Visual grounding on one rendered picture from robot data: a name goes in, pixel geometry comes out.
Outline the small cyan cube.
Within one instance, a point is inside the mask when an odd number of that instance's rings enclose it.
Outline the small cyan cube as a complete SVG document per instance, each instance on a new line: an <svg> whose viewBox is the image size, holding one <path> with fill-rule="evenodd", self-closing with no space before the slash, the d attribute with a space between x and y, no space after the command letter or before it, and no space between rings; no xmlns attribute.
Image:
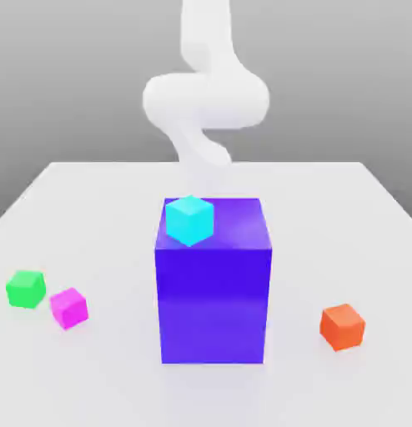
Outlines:
<svg viewBox="0 0 412 427"><path fill-rule="evenodd" d="M191 247L214 234L214 205L194 196L166 203L165 227L168 236Z"/></svg>

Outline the small magenta cube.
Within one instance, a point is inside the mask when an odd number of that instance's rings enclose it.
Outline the small magenta cube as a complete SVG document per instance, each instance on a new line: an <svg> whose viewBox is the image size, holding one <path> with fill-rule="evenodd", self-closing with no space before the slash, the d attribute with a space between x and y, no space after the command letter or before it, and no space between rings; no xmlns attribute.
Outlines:
<svg viewBox="0 0 412 427"><path fill-rule="evenodd" d="M50 307L53 317L64 330L88 319L87 301L75 288L51 296Z"/></svg>

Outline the small orange cube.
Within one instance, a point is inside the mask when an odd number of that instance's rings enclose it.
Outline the small orange cube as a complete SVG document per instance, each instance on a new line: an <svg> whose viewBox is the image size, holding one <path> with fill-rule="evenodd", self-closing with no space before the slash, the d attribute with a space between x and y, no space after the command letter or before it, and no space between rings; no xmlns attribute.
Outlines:
<svg viewBox="0 0 412 427"><path fill-rule="evenodd" d="M365 321L350 304L341 304L323 310L319 332L337 352L361 345Z"/></svg>

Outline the small green cube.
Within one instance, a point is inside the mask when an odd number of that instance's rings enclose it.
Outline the small green cube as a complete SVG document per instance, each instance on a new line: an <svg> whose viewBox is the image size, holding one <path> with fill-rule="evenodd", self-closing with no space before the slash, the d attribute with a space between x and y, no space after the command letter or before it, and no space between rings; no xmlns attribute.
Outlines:
<svg viewBox="0 0 412 427"><path fill-rule="evenodd" d="M6 283L6 292L11 306L35 309L46 294L43 273L18 270Z"/></svg>

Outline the large purple box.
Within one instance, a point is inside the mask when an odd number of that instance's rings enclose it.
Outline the large purple box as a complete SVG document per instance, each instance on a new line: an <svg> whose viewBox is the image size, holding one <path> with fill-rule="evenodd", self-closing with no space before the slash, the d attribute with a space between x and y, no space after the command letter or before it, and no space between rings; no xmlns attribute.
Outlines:
<svg viewBox="0 0 412 427"><path fill-rule="evenodd" d="M261 364L272 244L257 198L213 198L214 234L188 247L158 224L154 248L165 364Z"/></svg>

